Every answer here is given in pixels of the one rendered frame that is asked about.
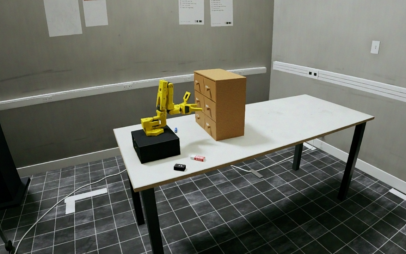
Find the red and white eraser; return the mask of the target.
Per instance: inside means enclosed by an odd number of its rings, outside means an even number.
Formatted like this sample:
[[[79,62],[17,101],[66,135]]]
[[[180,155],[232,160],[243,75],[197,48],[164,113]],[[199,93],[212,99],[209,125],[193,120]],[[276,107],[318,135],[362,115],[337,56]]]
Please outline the red and white eraser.
[[[197,160],[197,161],[205,161],[205,157],[203,157],[203,156],[198,156],[198,155],[192,155],[192,156],[190,157],[190,159],[192,159],[192,160]]]

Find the brown wooden chest of drawers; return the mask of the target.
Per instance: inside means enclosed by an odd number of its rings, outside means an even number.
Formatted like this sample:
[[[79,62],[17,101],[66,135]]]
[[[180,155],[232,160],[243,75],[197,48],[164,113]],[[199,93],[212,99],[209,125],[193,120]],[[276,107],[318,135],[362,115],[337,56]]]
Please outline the brown wooden chest of drawers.
[[[216,141],[244,136],[246,77],[222,69],[194,71],[204,78],[215,81],[216,101],[195,89],[216,103]]]

